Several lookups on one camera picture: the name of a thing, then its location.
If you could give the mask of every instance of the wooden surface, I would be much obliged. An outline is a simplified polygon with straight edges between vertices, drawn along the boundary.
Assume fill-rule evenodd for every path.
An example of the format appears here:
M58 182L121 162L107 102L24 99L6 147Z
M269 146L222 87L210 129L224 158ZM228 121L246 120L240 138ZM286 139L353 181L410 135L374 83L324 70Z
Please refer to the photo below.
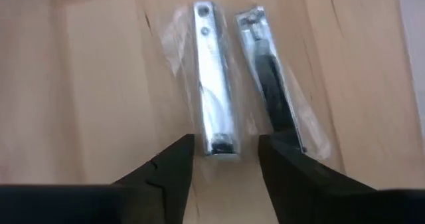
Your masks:
M161 47L176 8L193 1L0 0L0 182L110 183L194 132ZM323 163L377 188L425 186L398 0L213 1L230 28L235 13L265 6L332 145ZM232 52L255 125L241 162L195 158L186 223L277 223L252 153L270 127Z

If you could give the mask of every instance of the metal lever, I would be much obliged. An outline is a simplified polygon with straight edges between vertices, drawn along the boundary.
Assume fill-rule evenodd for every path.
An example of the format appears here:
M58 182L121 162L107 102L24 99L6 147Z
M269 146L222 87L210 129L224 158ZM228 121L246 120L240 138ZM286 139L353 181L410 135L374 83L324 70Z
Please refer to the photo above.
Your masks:
M214 3L193 4L206 155L235 154L236 136L222 31Z
M263 7L236 15L242 49L275 132L295 129L294 108L284 82L272 32Z

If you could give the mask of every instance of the hole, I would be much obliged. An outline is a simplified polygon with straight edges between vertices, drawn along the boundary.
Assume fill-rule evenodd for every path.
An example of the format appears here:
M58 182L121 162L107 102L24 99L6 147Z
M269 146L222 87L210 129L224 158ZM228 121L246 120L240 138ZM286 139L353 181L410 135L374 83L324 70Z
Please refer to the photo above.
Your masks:
M201 34L208 35L209 33L210 33L210 29L208 29L207 27L202 27Z
M204 5L198 8L198 15L200 17L206 17L209 13L210 9Z

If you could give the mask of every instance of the silver nail clipper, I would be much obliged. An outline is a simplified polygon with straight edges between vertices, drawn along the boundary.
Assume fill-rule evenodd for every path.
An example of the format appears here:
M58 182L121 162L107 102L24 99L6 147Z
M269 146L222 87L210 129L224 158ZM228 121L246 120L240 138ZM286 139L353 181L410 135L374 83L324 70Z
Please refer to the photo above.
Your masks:
M236 23L245 58L262 95L274 132L295 128L299 137L294 107L285 84L284 68L264 8L255 7L237 14Z
M205 154L236 154L235 121L219 13L210 1L194 3L193 13Z

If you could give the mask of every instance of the wood grain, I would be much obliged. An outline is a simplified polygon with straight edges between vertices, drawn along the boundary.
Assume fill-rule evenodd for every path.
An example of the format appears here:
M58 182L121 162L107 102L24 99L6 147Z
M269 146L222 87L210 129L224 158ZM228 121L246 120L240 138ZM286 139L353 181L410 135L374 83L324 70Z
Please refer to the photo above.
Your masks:
M161 44L193 1L0 0L0 182L110 183L194 132ZM377 188L424 187L398 0L213 1L255 128L241 162L196 156L186 223L277 223L253 152L270 124L232 23L254 4L330 140L323 163Z
M424 187L424 153L398 0L306 0L348 175Z

